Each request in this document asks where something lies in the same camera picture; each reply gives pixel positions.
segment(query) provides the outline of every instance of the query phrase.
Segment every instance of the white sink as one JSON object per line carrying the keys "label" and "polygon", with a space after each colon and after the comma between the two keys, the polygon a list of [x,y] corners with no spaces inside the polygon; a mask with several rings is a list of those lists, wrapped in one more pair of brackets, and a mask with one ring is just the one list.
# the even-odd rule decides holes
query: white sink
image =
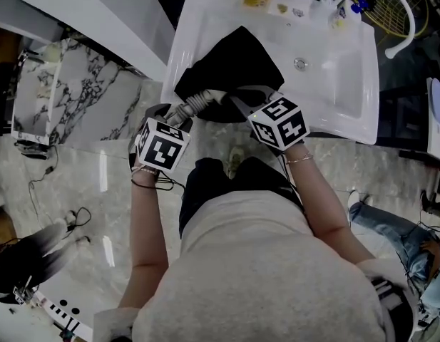
{"label": "white sink", "polygon": [[[278,4],[287,6],[286,12]],[[312,131],[374,144],[379,109],[374,29],[361,23],[352,31],[333,31],[327,20],[312,18],[312,4],[317,1],[273,0],[264,14],[242,8],[239,0],[185,0],[161,101],[180,103],[174,87],[185,69],[244,26],[279,68],[285,78],[280,92],[300,105]],[[296,58],[307,64],[304,71],[295,68]]]}

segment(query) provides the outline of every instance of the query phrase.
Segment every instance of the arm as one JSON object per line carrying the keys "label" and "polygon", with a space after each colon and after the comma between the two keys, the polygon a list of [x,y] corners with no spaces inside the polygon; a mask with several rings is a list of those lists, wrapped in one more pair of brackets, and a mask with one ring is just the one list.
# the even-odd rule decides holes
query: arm
{"label": "arm", "polygon": [[421,249],[434,255],[434,262],[432,262],[429,277],[427,278],[427,284],[429,285],[440,268],[440,244],[434,240],[423,242],[421,244]]}
{"label": "arm", "polygon": [[[140,185],[155,186],[155,178],[146,171],[133,176]],[[154,295],[168,268],[161,226],[158,195],[154,189],[131,185],[131,259],[133,269],[119,308],[142,308]]]}
{"label": "arm", "polygon": [[[288,161],[299,160],[306,154],[308,149],[302,144],[293,145],[286,151]],[[352,234],[339,198],[314,160],[292,163],[290,169],[314,236],[353,264],[373,259],[374,256]]]}

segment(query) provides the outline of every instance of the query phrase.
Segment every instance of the shoe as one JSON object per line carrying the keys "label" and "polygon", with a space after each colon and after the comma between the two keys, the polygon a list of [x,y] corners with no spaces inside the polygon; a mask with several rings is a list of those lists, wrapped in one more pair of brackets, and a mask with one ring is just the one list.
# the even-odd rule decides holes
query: shoe
{"label": "shoe", "polygon": [[369,207],[374,206],[374,198],[371,195],[366,195],[366,197],[362,200],[365,205],[369,205]]}
{"label": "shoe", "polygon": [[91,246],[91,240],[88,236],[83,236],[74,241],[74,244],[76,245],[77,252],[84,252]]}
{"label": "shoe", "polygon": [[229,154],[229,163],[227,164],[227,176],[230,179],[233,179],[235,177],[235,174],[237,173],[237,169],[239,168],[239,165],[242,163],[244,157],[245,157],[245,153],[243,152],[242,148],[233,147],[231,149],[231,152]]}
{"label": "shoe", "polygon": [[421,191],[421,196],[419,198],[421,200],[421,207],[422,209],[427,212],[427,209],[429,208],[431,202],[429,201],[429,199],[427,199],[427,193],[426,190],[422,190]]}
{"label": "shoe", "polygon": [[360,202],[359,193],[356,190],[353,190],[349,193],[348,198],[348,211],[349,209],[356,203]]}
{"label": "shoe", "polygon": [[53,223],[54,224],[60,224],[63,227],[64,232],[68,231],[68,222],[66,221],[65,218],[56,218]]}

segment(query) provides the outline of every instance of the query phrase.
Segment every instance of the marble floor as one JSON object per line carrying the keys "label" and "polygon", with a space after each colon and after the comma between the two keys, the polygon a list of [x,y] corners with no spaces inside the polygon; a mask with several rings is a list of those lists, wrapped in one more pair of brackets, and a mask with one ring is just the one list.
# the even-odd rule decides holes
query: marble floor
{"label": "marble floor", "polygon": [[[149,82],[143,86],[139,115],[157,102],[160,90],[159,83]],[[226,161],[233,145],[241,145],[247,155],[256,155],[274,168],[279,167],[266,147],[249,139],[250,131],[244,124],[220,125],[198,120],[192,133],[192,142],[172,175],[179,182],[185,183],[200,157]],[[310,138],[307,146],[345,209],[349,192],[356,189],[372,195],[374,206],[413,222],[419,221],[419,194],[421,189],[433,186],[435,170],[420,162],[399,158],[396,150],[349,140]],[[88,235],[91,245],[83,249],[55,281],[53,278],[41,286],[41,291],[52,300],[59,300],[62,293],[67,293],[68,296],[63,297],[75,299],[71,305],[82,304],[84,308],[78,317],[87,325],[92,323],[95,311],[118,303],[131,270],[128,251],[131,182],[127,147],[127,140],[95,142],[83,147],[58,146],[55,171],[34,184],[34,202],[39,214],[36,215],[28,182],[40,179],[48,166],[55,165],[56,155],[47,161],[28,159],[14,147],[14,139],[0,138],[0,187],[5,191],[5,209],[19,237],[51,224],[70,209],[86,207],[91,211],[92,220],[71,236]],[[158,194],[170,261],[179,255],[178,212],[182,193],[181,188],[176,187],[172,192]],[[440,225],[437,218],[425,213],[421,218],[427,224]],[[376,256],[396,257],[382,237],[360,226],[353,226],[353,231]],[[103,236],[112,241],[115,267],[106,261]],[[69,286],[60,290],[60,283],[66,280]]]}

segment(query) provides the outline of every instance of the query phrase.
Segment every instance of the faucet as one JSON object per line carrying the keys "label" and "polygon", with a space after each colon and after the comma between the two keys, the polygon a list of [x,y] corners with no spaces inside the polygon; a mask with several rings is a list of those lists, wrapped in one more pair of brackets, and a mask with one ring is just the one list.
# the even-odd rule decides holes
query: faucet
{"label": "faucet", "polygon": [[[343,0],[320,0],[322,2],[322,4],[324,4],[325,6],[329,6],[331,7],[331,9],[336,9],[337,6],[343,1]],[[410,21],[410,31],[408,33],[408,36],[399,44],[397,44],[395,47],[392,48],[388,48],[384,54],[386,55],[387,58],[389,59],[393,59],[395,57],[395,55],[400,52],[402,49],[404,49],[405,47],[407,47],[411,41],[413,41],[414,38],[414,32],[415,32],[415,23],[414,23],[414,16],[413,13],[411,12],[411,8],[410,5],[408,5],[408,3],[406,2],[406,0],[400,0],[400,2],[402,3],[402,5],[405,8],[406,13],[408,14],[408,18]]]}

